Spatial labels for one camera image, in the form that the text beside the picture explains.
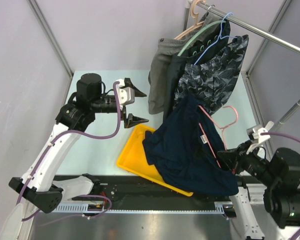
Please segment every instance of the gray floor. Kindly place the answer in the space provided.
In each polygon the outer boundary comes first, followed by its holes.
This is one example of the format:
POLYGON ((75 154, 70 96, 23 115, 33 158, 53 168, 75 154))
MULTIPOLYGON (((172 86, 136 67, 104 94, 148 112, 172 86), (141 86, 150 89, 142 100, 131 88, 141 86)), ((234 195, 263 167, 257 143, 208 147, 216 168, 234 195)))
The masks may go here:
POLYGON ((72 217, 47 226, 63 213, 39 214, 30 240, 231 240, 222 215, 109 213, 96 219, 72 217))

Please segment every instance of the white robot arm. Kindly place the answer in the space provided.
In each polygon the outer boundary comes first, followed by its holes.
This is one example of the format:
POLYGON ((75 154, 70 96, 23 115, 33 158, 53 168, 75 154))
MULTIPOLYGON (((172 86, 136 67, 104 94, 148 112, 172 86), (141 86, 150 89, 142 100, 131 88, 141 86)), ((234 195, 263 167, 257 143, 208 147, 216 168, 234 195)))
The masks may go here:
POLYGON ((75 179, 53 181, 65 156, 81 135, 96 139, 115 135, 96 137, 84 133, 95 120, 95 113, 117 113, 117 132, 120 120, 124 120, 125 128, 148 122, 131 113, 126 116, 126 105, 134 103, 135 97, 146 96, 133 86, 129 78, 116 80, 113 84, 114 95, 102 93, 101 85, 101 77, 95 73, 85 74, 78 81, 77 92, 61 108, 39 156, 21 178, 13 177, 10 180, 9 186, 19 193, 17 203, 24 197, 44 213, 50 213, 62 200, 88 195, 94 185, 100 184, 99 180, 88 174, 75 179))

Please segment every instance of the clothing rack rod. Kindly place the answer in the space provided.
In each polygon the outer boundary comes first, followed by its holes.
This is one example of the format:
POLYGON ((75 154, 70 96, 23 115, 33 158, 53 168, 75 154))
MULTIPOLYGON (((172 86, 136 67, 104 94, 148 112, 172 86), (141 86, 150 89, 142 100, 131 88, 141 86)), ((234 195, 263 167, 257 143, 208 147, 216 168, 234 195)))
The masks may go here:
MULTIPOLYGON (((199 7, 205 9, 205 10, 208 10, 208 8, 210 7, 209 9, 209 12, 210 13, 213 13, 221 18, 223 18, 226 13, 220 11, 219 9, 215 8, 215 7, 211 7, 210 5, 206 4, 206 3, 203 3, 203 2, 199 2, 197 4, 199 7)), ((246 23, 232 15, 229 15, 226 17, 226 19, 228 19, 230 22, 244 28, 244 29, 247 29, 248 31, 252 32, 252 33, 255 33, 265 39, 268 39, 276 44, 279 44, 281 46, 284 46, 286 47, 287 49, 290 49, 290 50, 293 50, 295 51, 296 53, 299 53, 300 54, 300 47, 297 47, 289 42, 286 42, 280 38, 278 38, 277 36, 273 35, 272 33, 268 32, 268 31, 265 31, 265 30, 262 30, 256 26, 253 26, 249 23, 246 23)))
POLYGON ((279 121, 277 121, 273 127, 271 128, 271 131, 277 131, 280 127, 282 127, 283 124, 287 122, 287 120, 295 114, 295 112, 300 108, 300 100, 297 101, 290 109, 286 112, 285 115, 283 115, 282 118, 280 118, 279 121))

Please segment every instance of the white wall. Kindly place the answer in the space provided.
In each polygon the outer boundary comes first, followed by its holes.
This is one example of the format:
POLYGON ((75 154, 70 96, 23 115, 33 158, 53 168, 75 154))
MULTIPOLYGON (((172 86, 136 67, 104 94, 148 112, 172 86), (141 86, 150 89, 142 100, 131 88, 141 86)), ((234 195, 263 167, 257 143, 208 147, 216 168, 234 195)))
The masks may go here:
POLYGON ((51 131, 69 79, 27 1, 0 0, 0 230, 51 131))
MULTIPOLYGON (((293 1, 275 34, 300 47, 300 0, 293 1)), ((278 121, 300 99, 300 54, 269 43, 251 73, 265 122, 278 121)), ((300 138, 300 110, 279 132, 300 138)), ((300 144, 282 137, 272 137, 273 147, 291 148, 300 153, 300 144)))
MULTIPOLYGON (((224 12, 268 30, 283 0, 207 0, 224 12)), ((66 58, 75 70, 147 70, 158 39, 183 27, 186 0, 38 0, 66 58)), ((232 35, 248 33, 231 25, 232 35)), ((249 33, 242 70, 262 38, 249 33)))

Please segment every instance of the metal rail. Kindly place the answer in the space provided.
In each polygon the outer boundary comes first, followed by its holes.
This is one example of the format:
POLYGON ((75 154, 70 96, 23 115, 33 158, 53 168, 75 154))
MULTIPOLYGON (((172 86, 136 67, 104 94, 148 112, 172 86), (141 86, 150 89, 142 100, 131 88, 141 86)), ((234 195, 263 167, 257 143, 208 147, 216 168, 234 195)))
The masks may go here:
MULTIPOLYGON (((202 3, 202 2, 198 3, 198 6, 201 7, 201 8, 204 8, 205 10, 208 10, 208 8, 210 7, 209 12, 213 13, 213 14, 221 17, 221 18, 223 18, 226 15, 225 12, 220 11, 219 9, 217 9, 215 7, 211 7, 210 5, 202 3)), ((265 39, 268 39, 268 40, 270 40, 270 41, 272 41, 276 44, 284 46, 287 49, 290 49, 290 50, 295 51, 296 53, 300 54, 300 47, 295 46, 295 45, 293 45, 293 44, 291 44, 287 41, 284 41, 284 40, 278 38, 277 36, 273 35, 272 33, 268 32, 268 31, 262 30, 262 29, 260 29, 256 26, 253 26, 249 23, 246 23, 245 21, 242 21, 239 18, 236 18, 232 15, 227 16, 226 19, 228 19, 230 22, 232 22, 232 23, 234 23, 234 24, 236 24, 236 25, 238 25, 238 26, 240 26, 244 29, 249 30, 252 33, 255 33, 255 34, 257 34, 257 35, 259 35, 259 36, 261 36, 265 39)))

